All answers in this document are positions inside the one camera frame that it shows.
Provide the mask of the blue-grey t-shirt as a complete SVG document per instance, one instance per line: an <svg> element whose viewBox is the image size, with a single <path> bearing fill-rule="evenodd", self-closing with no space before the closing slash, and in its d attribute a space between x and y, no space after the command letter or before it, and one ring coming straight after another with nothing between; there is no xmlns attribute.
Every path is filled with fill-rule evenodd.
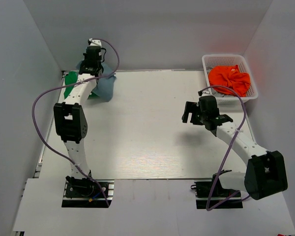
<svg viewBox="0 0 295 236"><path fill-rule="evenodd" d="M88 98L91 99L99 97L105 102L109 102L113 98L115 80L115 74L99 79L97 86L92 90Z"/></svg>

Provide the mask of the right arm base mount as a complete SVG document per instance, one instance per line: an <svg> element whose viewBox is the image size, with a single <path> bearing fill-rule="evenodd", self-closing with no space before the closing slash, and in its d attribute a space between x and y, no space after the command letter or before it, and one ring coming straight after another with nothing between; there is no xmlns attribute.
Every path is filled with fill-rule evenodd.
<svg viewBox="0 0 295 236"><path fill-rule="evenodd" d="M196 208L197 209L206 209L206 204L208 200L208 195L211 190L213 181L211 179L202 179L201 181L196 181L190 186L190 189L195 192L196 196ZM209 207L214 206L215 204L223 201L228 196L235 193L235 190L232 189L223 189L218 183L215 187ZM238 192L232 198L227 200L225 203L216 207L216 209L240 209L243 208L241 201L241 193Z"/></svg>

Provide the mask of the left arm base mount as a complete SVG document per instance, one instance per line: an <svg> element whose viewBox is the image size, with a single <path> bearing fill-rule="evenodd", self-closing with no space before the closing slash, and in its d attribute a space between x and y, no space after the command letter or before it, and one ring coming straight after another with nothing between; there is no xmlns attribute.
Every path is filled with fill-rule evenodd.
<svg viewBox="0 0 295 236"><path fill-rule="evenodd" d="M62 198L62 208L108 208L102 194L105 193L107 201L111 204L114 194L114 181L99 181L99 186L88 179L66 181Z"/></svg>

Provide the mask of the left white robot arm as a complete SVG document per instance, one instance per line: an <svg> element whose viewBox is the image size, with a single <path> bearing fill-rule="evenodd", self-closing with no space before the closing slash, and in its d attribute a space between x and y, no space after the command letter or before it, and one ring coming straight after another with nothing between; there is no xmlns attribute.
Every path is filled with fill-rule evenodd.
<svg viewBox="0 0 295 236"><path fill-rule="evenodd" d="M94 184L89 179L91 170L88 167L84 138L88 132L87 119L83 105L97 86L97 79L87 81L92 77L102 75L102 43L99 39L89 39L77 76L78 85L73 86L69 95L62 103L54 105L56 133L68 152L71 162L71 175L66 177L69 187L84 197L94 191Z"/></svg>

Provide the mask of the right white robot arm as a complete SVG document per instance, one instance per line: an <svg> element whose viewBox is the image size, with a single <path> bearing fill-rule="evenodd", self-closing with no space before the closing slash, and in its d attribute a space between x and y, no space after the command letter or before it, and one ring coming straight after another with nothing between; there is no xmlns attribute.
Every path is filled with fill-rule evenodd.
<svg viewBox="0 0 295 236"><path fill-rule="evenodd" d="M222 140L244 162L244 173L219 168L212 176L209 195L224 196L229 190L244 191L259 200L288 188L284 157L279 151L269 151L246 136L233 119L220 114L214 96L200 97L198 102L185 103L182 122L203 125Z"/></svg>

